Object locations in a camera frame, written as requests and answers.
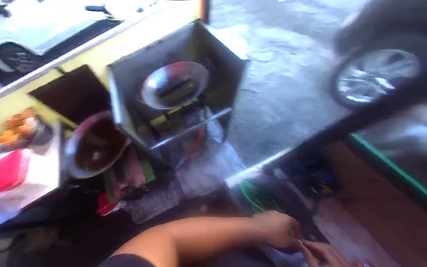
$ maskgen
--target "metal bowl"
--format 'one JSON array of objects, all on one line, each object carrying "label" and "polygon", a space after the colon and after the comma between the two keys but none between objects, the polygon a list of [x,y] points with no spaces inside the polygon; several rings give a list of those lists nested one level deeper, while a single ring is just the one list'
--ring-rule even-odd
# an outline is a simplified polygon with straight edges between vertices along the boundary
[{"label": "metal bowl", "polygon": [[75,129],[65,145],[65,164],[74,178],[90,178],[117,161],[130,140],[116,130],[111,111],[97,113]]},{"label": "metal bowl", "polygon": [[208,77],[208,70],[199,63],[169,64],[146,78],[141,88],[141,100],[158,110],[183,106],[204,92]]}]

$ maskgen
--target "red container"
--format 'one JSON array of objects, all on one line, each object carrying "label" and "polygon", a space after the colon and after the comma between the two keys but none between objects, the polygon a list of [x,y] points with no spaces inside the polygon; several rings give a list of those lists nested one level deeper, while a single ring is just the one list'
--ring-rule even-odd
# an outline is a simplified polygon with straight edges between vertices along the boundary
[{"label": "red container", "polygon": [[0,193],[26,180],[30,154],[28,149],[17,149],[0,159]]}]

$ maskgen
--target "white car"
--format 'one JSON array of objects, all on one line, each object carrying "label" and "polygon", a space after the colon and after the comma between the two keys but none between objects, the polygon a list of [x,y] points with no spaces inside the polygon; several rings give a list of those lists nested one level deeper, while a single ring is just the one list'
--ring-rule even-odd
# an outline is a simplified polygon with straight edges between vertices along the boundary
[{"label": "white car", "polygon": [[24,74],[38,68],[40,56],[55,45],[97,21],[110,18],[104,12],[85,9],[97,4],[96,0],[0,3],[0,69]]}]

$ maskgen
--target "car tire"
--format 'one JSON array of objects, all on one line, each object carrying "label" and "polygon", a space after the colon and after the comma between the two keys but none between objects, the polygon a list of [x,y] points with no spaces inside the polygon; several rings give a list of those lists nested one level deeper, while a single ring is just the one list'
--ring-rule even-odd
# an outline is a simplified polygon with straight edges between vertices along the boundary
[{"label": "car tire", "polygon": [[427,36],[418,33],[400,33],[383,37],[369,44],[364,45],[356,52],[350,54],[345,60],[334,69],[330,82],[329,90],[332,98],[341,106],[348,109],[359,109],[368,103],[357,102],[346,98],[339,90],[339,76],[341,73],[361,58],[373,51],[382,49],[402,50],[416,56],[419,62],[419,69],[427,69]]},{"label": "car tire", "polygon": [[37,69],[42,62],[39,56],[14,43],[0,45],[0,59],[11,69],[22,74]]}]

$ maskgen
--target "hand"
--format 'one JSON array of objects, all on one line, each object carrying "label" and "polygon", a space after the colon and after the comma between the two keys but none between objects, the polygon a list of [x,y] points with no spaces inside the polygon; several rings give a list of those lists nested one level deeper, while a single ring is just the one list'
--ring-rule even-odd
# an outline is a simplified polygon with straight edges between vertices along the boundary
[{"label": "hand", "polygon": [[305,255],[309,267],[319,267],[315,255],[321,261],[325,261],[328,267],[354,267],[355,265],[347,261],[333,246],[321,243],[303,241],[300,250]]},{"label": "hand", "polygon": [[293,246],[299,243],[298,239],[303,238],[298,221],[276,210],[258,213],[253,216],[253,220],[263,232],[265,241],[271,246]]}]

